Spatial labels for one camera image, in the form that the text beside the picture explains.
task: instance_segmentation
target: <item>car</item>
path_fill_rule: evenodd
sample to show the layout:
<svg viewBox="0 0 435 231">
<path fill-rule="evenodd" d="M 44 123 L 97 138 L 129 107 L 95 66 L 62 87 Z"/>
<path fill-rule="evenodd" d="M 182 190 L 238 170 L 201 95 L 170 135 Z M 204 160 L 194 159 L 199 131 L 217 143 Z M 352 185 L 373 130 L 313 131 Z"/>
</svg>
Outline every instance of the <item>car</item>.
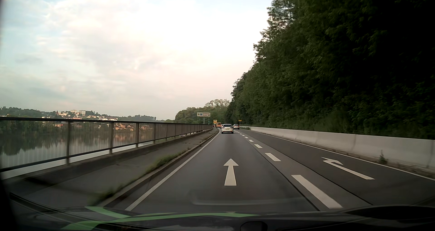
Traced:
<svg viewBox="0 0 435 231">
<path fill-rule="evenodd" d="M 233 126 L 231 124 L 223 124 L 221 134 L 223 133 L 234 133 Z"/>
</svg>

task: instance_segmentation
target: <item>guardrail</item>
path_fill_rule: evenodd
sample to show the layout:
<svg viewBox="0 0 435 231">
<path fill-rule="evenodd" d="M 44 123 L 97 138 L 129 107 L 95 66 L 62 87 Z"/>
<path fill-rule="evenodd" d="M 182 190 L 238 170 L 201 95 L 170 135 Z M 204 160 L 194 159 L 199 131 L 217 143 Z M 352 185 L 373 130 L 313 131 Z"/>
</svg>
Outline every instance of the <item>guardrail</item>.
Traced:
<svg viewBox="0 0 435 231">
<path fill-rule="evenodd" d="M 249 128 L 254 132 L 307 142 L 361 156 L 379 158 L 383 154 L 392 162 L 411 167 L 435 169 L 434 140 L 279 128 Z"/>
<path fill-rule="evenodd" d="M 213 125 L 0 117 L 0 172 L 146 143 L 168 141 L 209 130 Z"/>
</svg>

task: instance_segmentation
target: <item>metal railing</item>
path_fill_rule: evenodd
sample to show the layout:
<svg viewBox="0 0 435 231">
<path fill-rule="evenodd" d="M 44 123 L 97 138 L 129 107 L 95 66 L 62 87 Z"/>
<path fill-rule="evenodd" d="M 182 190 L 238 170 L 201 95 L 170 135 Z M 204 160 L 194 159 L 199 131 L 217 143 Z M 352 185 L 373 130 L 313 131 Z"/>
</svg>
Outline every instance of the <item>metal railing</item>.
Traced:
<svg viewBox="0 0 435 231">
<path fill-rule="evenodd" d="M 213 125 L 0 117 L 0 172 L 146 143 L 157 144 Z"/>
</svg>

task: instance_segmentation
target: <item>white concrete wall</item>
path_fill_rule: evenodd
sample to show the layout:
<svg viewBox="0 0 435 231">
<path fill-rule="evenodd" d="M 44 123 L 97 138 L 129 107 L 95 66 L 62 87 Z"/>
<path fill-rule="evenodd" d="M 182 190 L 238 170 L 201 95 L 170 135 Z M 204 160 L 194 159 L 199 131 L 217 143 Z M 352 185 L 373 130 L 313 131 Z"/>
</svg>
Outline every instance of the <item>white concrete wall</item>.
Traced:
<svg viewBox="0 0 435 231">
<path fill-rule="evenodd" d="M 313 143 L 363 156 L 377 158 L 382 151 L 389 161 L 435 169 L 435 142 L 433 140 L 278 128 L 250 127 L 250 129 L 254 132 Z"/>
</svg>

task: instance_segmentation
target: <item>turn arrow marking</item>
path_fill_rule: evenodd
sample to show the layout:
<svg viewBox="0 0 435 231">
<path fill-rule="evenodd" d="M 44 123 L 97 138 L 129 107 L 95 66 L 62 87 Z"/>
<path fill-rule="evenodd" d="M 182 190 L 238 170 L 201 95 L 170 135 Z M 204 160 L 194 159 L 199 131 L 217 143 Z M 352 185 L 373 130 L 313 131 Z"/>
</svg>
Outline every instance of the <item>turn arrow marking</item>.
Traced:
<svg viewBox="0 0 435 231">
<path fill-rule="evenodd" d="M 228 167 L 224 186 L 236 186 L 237 184 L 236 175 L 234 174 L 234 166 L 238 166 L 237 163 L 234 162 L 233 159 L 229 159 L 224 166 Z"/>
<path fill-rule="evenodd" d="M 334 164 L 334 163 L 337 163 L 337 164 L 342 165 L 342 163 L 339 162 L 339 161 L 337 161 L 337 160 L 328 159 L 328 158 L 325 158 L 325 157 L 322 157 L 322 158 L 323 158 L 323 159 L 326 159 L 326 160 L 323 161 L 323 162 L 326 162 L 326 163 L 328 163 L 328 164 L 330 164 L 330 165 L 332 165 L 332 166 L 335 166 L 335 167 L 338 167 L 338 168 L 340 168 L 340 169 L 342 169 L 342 170 L 345 170 L 346 172 L 350 172 L 350 173 L 352 173 L 352 174 L 354 174 L 354 175 L 357 175 L 357 176 L 360 177 L 360 178 L 364 178 L 364 179 L 367 179 L 367 180 L 374 180 L 374 178 L 371 178 L 371 177 L 369 177 L 369 176 L 366 176 L 366 175 L 361 174 L 361 173 L 356 172 L 356 171 L 352 171 L 352 170 L 350 170 L 350 169 L 348 169 L 348 168 L 346 168 L 346 167 L 342 167 L 342 166 L 339 166 L 339 165 Z"/>
</svg>

